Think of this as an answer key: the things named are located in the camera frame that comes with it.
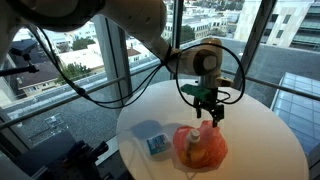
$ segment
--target wire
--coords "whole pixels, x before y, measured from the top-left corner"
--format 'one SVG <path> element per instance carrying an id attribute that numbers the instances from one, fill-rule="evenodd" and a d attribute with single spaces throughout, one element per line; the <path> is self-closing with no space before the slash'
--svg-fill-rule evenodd
<path id="1" fill-rule="evenodd" d="M 224 104 L 229 104 L 229 105 L 230 105 L 230 104 L 235 104 L 235 103 L 237 103 L 237 102 L 243 97 L 244 91 L 245 91 L 245 73 L 244 73 L 244 70 L 243 70 L 243 67 L 242 67 L 242 65 L 241 65 L 241 62 L 240 62 L 239 58 L 238 58 L 230 49 L 228 49 L 228 48 L 226 48 L 226 47 L 224 47 L 224 46 L 218 45 L 218 44 L 211 44 L 211 43 L 196 44 L 196 45 L 193 45 L 193 46 L 190 46 L 190 47 L 188 47 L 188 48 L 183 49 L 182 52 L 187 51 L 187 50 L 189 50 L 189 49 L 191 49 L 191 48 L 198 47 L 198 46 L 203 46 L 203 45 L 210 45 L 210 46 L 219 47 L 219 48 L 227 51 L 227 52 L 237 61 L 238 66 L 239 66 L 239 69 L 240 69 L 240 72 L 241 72 L 241 75 L 242 75 L 242 86 L 241 86 L 242 88 L 241 88 L 241 93 L 240 93 L 239 97 L 238 97 L 236 100 L 232 101 L 232 102 L 226 102 L 225 100 L 227 100 L 227 99 L 230 98 L 230 94 L 228 93 L 228 94 L 227 94 L 227 95 L 229 96 L 228 98 L 225 98 L 225 99 L 223 99 L 223 100 L 217 100 L 217 103 L 224 103 Z M 193 108 L 198 108 L 198 106 L 194 106 L 193 104 L 189 103 L 189 102 L 185 99 L 185 97 L 183 96 L 183 94 L 182 94 L 182 92 L 181 92 L 181 90 L 180 90 L 180 86 L 179 86 L 179 82 L 178 82 L 178 69 L 179 69 L 179 60 L 180 60 L 181 53 L 180 53 L 180 55 L 179 55 L 179 58 L 178 58 L 177 64 L 176 64 L 176 76 L 177 76 L 177 77 L 176 77 L 176 86 L 177 86 L 178 91 L 179 91 L 179 94 L 180 94 L 181 98 L 184 100 L 184 102 L 185 102 L 186 104 L 188 104 L 189 106 L 193 107 Z"/>
<path id="2" fill-rule="evenodd" d="M 58 70 L 58 72 L 61 74 L 62 78 L 67 82 L 68 85 L 70 85 L 80 96 L 84 97 L 85 99 L 95 103 L 96 105 L 100 106 L 100 107 L 104 107 L 104 108 L 108 108 L 108 109 L 120 109 L 120 108 L 123 108 L 123 107 L 126 107 L 128 105 L 131 105 L 133 102 L 135 102 L 136 100 L 138 100 L 138 98 L 141 97 L 141 95 L 145 92 L 145 90 L 147 89 L 148 85 L 150 84 L 151 80 L 153 79 L 153 77 L 155 76 L 155 74 L 160 70 L 160 68 L 162 68 L 165 64 L 160 64 L 158 67 L 156 67 L 141 83 L 140 85 L 135 89 L 133 90 L 131 93 L 129 93 L 127 96 L 125 97 L 122 97 L 120 99 L 117 99 L 117 100 L 113 100 L 113 101 L 106 101 L 106 102 L 102 102 L 102 101 L 96 101 L 96 100 L 93 100 L 88 94 L 86 94 L 85 90 L 81 87 L 79 87 L 78 85 L 76 85 L 73 81 L 71 81 L 70 79 L 68 79 L 68 77 L 66 77 L 64 75 L 64 73 L 62 72 L 60 66 L 59 66 L 59 63 L 58 63 L 58 59 L 57 57 L 55 56 L 55 53 L 53 51 L 53 48 L 52 48 L 52 44 L 47 36 L 47 34 L 44 32 L 43 29 L 39 28 L 39 30 L 42 32 L 42 34 L 44 35 L 47 43 L 48 43 L 48 46 L 49 46 L 49 49 L 51 51 L 51 54 L 48 52 L 47 48 L 45 47 L 44 43 L 42 42 L 41 38 L 39 37 L 39 34 L 34 31 L 32 29 L 31 26 L 27 26 L 28 29 L 32 32 L 32 34 L 34 34 L 34 36 L 36 37 L 37 41 L 39 42 L 40 46 L 43 48 L 44 52 L 46 53 L 46 55 L 49 57 L 49 59 L 51 60 L 51 62 L 54 64 L 54 66 L 56 67 L 56 69 Z M 140 93 L 140 95 L 135 99 L 133 100 L 132 102 L 130 102 L 129 104 L 127 105 L 122 105 L 122 106 L 119 106 L 119 107 L 108 107 L 108 106 L 104 106 L 104 105 L 101 105 L 101 104 L 111 104 L 111 103 L 115 103 L 115 102 L 118 102 L 118 101 L 121 101 L 121 100 L 124 100 L 130 96 L 132 96 L 135 92 L 137 92 L 141 86 L 151 77 L 151 79 L 148 81 L 146 87 L 143 89 L 143 91 Z"/>

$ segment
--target white round table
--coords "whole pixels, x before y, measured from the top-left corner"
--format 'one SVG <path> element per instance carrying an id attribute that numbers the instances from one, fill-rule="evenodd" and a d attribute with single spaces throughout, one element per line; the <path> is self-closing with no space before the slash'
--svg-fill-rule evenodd
<path id="1" fill-rule="evenodd" d="M 180 86 L 194 84 L 194 80 L 179 82 Z M 220 89 L 231 94 L 228 101 L 240 94 L 232 88 Z M 192 102 L 192 96 L 184 95 Z M 148 138 L 165 133 L 172 142 L 178 127 L 199 127 L 207 119 L 212 118 L 204 110 L 202 118 L 196 118 L 195 109 L 181 99 L 175 81 L 149 86 L 139 100 L 122 109 L 118 118 L 119 151 L 132 176 L 137 180 L 309 178 L 307 160 L 295 135 L 269 108 L 248 95 L 236 104 L 225 105 L 225 119 L 218 126 L 228 153 L 219 169 L 187 168 L 178 161 L 173 148 L 153 156 L 149 154 Z"/>

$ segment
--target small box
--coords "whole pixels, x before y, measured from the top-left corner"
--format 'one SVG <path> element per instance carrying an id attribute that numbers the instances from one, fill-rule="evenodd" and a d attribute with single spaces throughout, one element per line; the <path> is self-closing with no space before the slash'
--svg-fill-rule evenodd
<path id="1" fill-rule="evenodd" d="M 166 151 L 171 146 L 166 134 L 160 134 L 147 139 L 147 144 L 151 155 Z"/>

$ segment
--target plastic bag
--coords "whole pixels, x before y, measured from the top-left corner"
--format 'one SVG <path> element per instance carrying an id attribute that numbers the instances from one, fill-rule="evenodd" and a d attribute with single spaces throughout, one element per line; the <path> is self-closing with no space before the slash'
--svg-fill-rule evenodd
<path id="1" fill-rule="evenodd" d="M 212 121 L 203 121 L 200 128 L 179 127 L 173 145 L 181 163 L 194 169 L 219 168 L 228 152 L 220 128 L 213 128 Z"/>

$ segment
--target city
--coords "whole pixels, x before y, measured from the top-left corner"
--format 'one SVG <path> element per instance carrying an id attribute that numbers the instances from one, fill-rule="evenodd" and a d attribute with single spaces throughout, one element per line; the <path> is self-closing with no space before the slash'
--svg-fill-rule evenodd
<path id="1" fill-rule="evenodd" d="M 181 47 L 197 44 L 206 37 L 216 37 L 220 38 L 224 46 L 230 48 L 241 58 L 260 2 L 250 0 L 185 1 Z M 168 10 L 167 23 L 162 37 L 167 42 L 171 42 L 173 1 L 167 0 L 165 3 Z M 100 81 L 110 80 L 105 72 L 101 47 L 93 20 L 73 32 L 45 32 L 61 61 L 63 72 L 69 78 L 88 87 L 95 86 Z M 320 65 L 318 62 L 319 35 L 320 2 L 314 0 L 279 1 L 265 28 L 256 60 L 248 75 L 275 84 L 281 84 L 281 79 L 285 77 L 287 72 L 320 81 L 317 69 Z M 12 48 L 30 42 L 35 42 L 35 39 L 28 29 L 23 28 L 13 40 Z M 126 37 L 126 46 L 131 71 L 159 63 L 158 59 L 141 42 L 130 35 Z M 0 79 L 0 105 L 11 119 L 33 112 L 40 106 L 55 103 L 55 101 L 72 93 L 70 87 L 61 79 L 58 71 L 55 70 L 39 46 L 35 46 L 30 55 L 31 62 L 40 70 L 39 73 L 22 73 Z M 301 62 L 302 59 L 299 59 L 301 57 L 306 57 L 305 61 L 308 60 L 309 64 Z M 226 53 L 223 55 L 223 62 L 223 70 L 236 72 L 236 63 Z M 26 65 L 27 63 L 22 57 L 9 53 L 2 68 L 24 67 Z M 148 72 L 149 70 L 132 76 L 133 87 L 137 87 Z M 168 79 L 167 70 L 161 69 L 152 83 Z M 314 92 L 313 95 L 320 96 L 319 92 Z M 274 104 L 273 101 L 277 99 L 275 89 L 260 87 L 254 83 L 249 83 L 246 93 L 270 108 Z M 110 89 L 107 88 L 94 92 L 93 97 L 111 100 L 110 94 Z M 19 123 L 17 127 L 33 145 L 36 145 L 52 135 L 52 131 L 48 128 L 48 121 L 60 122 L 58 129 L 69 129 L 77 140 L 84 139 L 96 146 L 101 140 L 108 140 L 115 136 L 117 115 L 114 111 L 98 108 L 85 99 L 78 99 Z M 313 137 L 312 146 L 320 142 L 319 136 Z M 306 147 L 308 148 L 305 151 L 310 151 L 312 148 L 311 146 Z"/>

